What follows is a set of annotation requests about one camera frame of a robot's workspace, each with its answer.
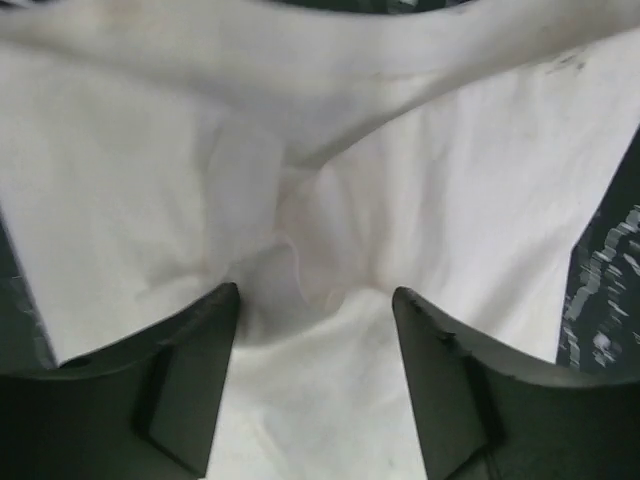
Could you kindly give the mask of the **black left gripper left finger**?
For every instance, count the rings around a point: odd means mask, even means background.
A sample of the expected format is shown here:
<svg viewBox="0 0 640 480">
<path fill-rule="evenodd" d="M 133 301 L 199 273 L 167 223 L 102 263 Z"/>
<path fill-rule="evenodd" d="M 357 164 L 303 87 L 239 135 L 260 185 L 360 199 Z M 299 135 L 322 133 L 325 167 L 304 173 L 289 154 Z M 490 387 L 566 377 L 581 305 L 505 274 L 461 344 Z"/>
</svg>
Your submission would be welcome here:
<svg viewBox="0 0 640 480">
<path fill-rule="evenodd" d="M 5 478 L 202 478 L 239 319 L 224 283 L 63 366 L 1 378 Z"/>
</svg>

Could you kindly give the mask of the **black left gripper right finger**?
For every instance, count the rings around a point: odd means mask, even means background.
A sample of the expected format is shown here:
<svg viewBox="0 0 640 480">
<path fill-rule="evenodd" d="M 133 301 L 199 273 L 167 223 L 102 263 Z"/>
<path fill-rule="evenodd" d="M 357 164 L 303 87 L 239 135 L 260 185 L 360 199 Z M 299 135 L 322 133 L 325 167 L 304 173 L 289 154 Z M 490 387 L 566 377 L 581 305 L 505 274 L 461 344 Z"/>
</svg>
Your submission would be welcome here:
<svg viewBox="0 0 640 480">
<path fill-rule="evenodd" d="M 530 356 L 406 287 L 392 309 L 429 478 L 638 477 L 637 374 Z"/>
</svg>

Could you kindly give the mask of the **white t shirt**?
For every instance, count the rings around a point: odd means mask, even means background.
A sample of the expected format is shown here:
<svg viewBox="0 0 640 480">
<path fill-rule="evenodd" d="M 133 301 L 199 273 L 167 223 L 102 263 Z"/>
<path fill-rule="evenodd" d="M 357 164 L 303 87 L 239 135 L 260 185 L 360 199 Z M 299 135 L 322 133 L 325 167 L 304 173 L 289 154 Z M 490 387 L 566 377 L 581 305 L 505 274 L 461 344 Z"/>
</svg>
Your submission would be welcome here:
<svg viewBox="0 0 640 480">
<path fill-rule="evenodd" d="M 1 288 L 45 372 L 242 298 L 211 479 L 422 479 L 392 295 L 546 361 L 639 123 L 635 1 L 1 14 Z"/>
</svg>

